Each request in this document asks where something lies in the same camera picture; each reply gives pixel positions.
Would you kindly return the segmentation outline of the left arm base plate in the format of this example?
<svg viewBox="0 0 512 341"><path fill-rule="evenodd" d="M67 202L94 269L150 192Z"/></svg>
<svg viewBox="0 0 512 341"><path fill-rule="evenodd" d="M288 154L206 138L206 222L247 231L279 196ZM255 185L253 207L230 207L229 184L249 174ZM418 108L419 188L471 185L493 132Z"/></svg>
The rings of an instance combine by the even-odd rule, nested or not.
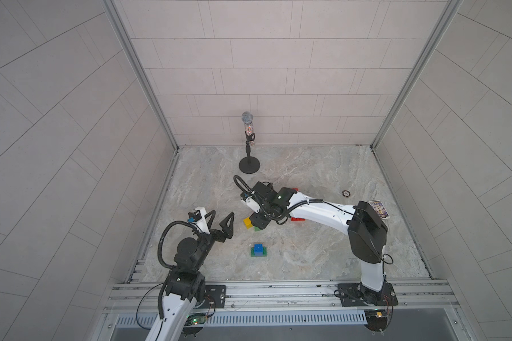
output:
<svg viewBox="0 0 512 341"><path fill-rule="evenodd" d="M207 285L203 295L203 301L198 303L196 309L224 308L226 301L226 285Z"/></svg>

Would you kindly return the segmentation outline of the blue small lego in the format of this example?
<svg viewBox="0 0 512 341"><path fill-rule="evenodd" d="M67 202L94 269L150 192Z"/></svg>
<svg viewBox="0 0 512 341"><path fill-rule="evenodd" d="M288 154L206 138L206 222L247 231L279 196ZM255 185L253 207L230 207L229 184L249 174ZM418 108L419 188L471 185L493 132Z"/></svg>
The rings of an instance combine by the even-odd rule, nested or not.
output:
<svg viewBox="0 0 512 341"><path fill-rule="evenodd" d="M266 253L266 248L263 246L263 244L254 244L254 247L252 248L253 256L254 257L264 257Z"/></svg>

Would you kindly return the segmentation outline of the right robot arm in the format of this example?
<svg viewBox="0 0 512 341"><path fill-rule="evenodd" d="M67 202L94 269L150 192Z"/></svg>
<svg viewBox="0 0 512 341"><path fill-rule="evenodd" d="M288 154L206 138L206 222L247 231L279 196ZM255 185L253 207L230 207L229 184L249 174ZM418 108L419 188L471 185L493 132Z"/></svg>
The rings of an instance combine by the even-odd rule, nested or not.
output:
<svg viewBox="0 0 512 341"><path fill-rule="evenodd" d="M361 289L378 293L385 284L383 248L388 228L370 203L340 205L316 199L294 188L275 191L262 182L244 190L241 200L253 210L250 222L264 230L271 221L281 223L289 218L323 224L348 236L351 251L361 263Z"/></svg>

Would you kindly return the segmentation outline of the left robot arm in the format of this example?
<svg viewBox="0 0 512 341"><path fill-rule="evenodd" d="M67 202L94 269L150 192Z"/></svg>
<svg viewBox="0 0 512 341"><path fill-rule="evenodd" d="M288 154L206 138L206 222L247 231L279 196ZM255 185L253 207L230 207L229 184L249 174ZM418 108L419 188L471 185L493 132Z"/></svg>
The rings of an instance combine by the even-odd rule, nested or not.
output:
<svg viewBox="0 0 512 341"><path fill-rule="evenodd" d="M149 330L148 340L178 340L183 332L189 313L205 299L206 281L200 272L208 254L216 242L224 243L233 237L235 213L220 222L220 229L212 227L214 210L207 213L202 207L189 213L186 221L173 221L167 225L159 239L157 258L159 264L169 270L158 294L158 317ZM174 257L175 265L164 261L164 240L172 228L187 227L194 234L180 241Z"/></svg>

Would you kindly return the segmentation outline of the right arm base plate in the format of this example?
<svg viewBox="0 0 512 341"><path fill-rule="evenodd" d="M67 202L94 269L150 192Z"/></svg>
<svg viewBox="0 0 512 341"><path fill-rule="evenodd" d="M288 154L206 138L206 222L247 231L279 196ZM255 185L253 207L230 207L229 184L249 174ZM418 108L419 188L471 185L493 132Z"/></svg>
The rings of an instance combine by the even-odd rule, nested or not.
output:
<svg viewBox="0 0 512 341"><path fill-rule="evenodd" d="M362 284L339 284L334 292L339 298L343 307L350 306L397 306L396 297L392 284L384 282L380 291L373 291Z"/></svg>

